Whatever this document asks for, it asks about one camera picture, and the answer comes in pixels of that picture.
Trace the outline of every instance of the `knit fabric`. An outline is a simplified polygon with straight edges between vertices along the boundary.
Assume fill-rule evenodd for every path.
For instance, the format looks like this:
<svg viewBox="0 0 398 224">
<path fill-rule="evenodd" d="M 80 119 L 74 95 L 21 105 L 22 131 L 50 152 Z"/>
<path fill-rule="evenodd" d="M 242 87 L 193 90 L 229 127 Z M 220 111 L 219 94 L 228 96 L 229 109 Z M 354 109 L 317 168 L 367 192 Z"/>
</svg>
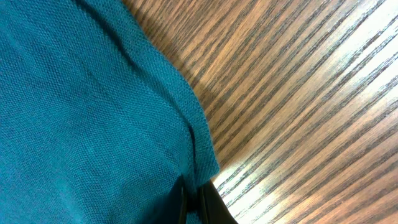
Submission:
<svg viewBox="0 0 398 224">
<path fill-rule="evenodd" d="M 194 195 L 217 173 L 197 98 L 120 1 L 0 13 L 0 223 L 148 223 L 179 176 Z"/>
</svg>

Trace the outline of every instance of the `wooden surface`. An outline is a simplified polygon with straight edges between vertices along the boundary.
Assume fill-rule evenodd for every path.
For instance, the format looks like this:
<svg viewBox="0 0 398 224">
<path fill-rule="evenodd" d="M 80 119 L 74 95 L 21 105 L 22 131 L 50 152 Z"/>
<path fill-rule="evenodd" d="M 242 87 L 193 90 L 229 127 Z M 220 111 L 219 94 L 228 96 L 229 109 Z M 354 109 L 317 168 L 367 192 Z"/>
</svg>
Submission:
<svg viewBox="0 0 398 224">
<path fill-rule="evenodd" d="M 125 0 L 208 119 L 240 223 L 398 223 L 397 0 Z"/>
</svg>

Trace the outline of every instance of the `teal fabric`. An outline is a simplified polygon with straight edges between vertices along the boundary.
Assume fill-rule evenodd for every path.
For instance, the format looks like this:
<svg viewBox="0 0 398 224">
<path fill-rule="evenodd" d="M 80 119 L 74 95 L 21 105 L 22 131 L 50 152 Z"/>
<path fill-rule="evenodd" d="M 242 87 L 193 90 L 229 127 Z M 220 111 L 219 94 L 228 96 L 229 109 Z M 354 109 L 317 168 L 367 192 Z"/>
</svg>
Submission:
<svg viewBox="0 0 398 224">
<path fill-rule="evenodd" d="M 194 195 L 218 172 L 197 98 L 122 2 L 0 13 L 0 223 L 148 223 L 180 175 Z"/>
</svg>

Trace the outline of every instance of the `black object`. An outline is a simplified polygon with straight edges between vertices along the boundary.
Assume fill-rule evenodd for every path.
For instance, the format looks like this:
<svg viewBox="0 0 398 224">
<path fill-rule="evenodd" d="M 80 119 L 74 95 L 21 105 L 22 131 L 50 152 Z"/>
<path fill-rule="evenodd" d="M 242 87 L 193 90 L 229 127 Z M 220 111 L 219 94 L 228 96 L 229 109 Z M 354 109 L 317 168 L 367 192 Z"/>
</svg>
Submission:
<svg viewBox="0 0 398 224">
<path fill-rule="evenodd" d="M 190 198 L 179 177 L 152 224 L 185 224 L 187 212 L 197 211 L 203 224 L 238 224 L 229 213 L 215 186 L 208 181 Z"/>
</svg>

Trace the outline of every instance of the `wood grain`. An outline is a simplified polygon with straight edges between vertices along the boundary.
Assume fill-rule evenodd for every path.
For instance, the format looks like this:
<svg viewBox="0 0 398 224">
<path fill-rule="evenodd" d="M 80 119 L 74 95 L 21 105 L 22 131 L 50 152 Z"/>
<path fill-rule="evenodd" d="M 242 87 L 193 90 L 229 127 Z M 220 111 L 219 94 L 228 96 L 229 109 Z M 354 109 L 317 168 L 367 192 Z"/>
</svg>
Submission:
<svg viewBox="0 0 398 224">
<path fill-rule="evenodd" d="M 209 122 L 240 223 L 398 223 L 398 1 L 125 0 Z"/>
</svg>

